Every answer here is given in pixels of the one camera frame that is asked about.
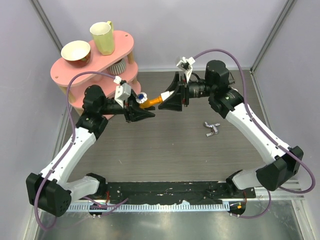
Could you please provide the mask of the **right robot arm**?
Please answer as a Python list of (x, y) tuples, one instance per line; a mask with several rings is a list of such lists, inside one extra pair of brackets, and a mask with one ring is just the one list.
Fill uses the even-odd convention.
[(244, 104), (243, 96), (229, 80), (230, 71), (224, 62), (211, 60), (205, 68), (203, 79), (192, 81), (192, 66), (187, 60), (180, 60), (177, 67), (183, 74), (175, 73), (166, 92), (161, 94), (160, 110), (182, 111), (190, 99), (205, 98), (211, 108), (223, 119), (234, 125), (255, 147), (265, 166), (251, 170), (239, 170), (227, 178), (226, 193), (233, 198), (250, 187), (264, 187), (275, 191), (297, 174), (304, 152), (299, 146), (290, 147), (278, 139), (270, 129)]

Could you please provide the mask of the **white PVC elbow fitting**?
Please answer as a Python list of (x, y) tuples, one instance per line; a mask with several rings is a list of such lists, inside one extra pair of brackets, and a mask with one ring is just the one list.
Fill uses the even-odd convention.
[(172, 94), (174, 93), (174, 91), (165, 91), (163, 93), (160, 94), (162, 101), (164, 102), (166, 99), (168, 99)]

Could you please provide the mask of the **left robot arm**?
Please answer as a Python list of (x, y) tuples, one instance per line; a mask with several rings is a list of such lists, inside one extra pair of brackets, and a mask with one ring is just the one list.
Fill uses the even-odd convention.
[(112, 98), (107, 98), (100, 86), (89, 86), (84, 92), (83, 113), (68, 142), (39, 174), (31, 173), (26, 179), (30, 204), (60, 217), (72, 202), (83, 197), (102, 199), (107, 192), (104, 177), (88, 173), (69, 182), (69, 176), (105, 130), (107, 115), (124, 115), (129, 123), (152, 118), (155, 114), (151, 110), (140, 107), (146, 101), (146, 93), (136, 94), (127, 83), (117, 86)]

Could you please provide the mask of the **orange faucet with chrome knob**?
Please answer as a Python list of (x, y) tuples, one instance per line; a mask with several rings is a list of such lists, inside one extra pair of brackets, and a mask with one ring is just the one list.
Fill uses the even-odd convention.
[(161, 104), (164, 101), (161, 96), (158, 96), (154, 99), (149, 99), (145, 92), (140, 92), (135, 99), (141, 109), (150, 108), (154, 105)]

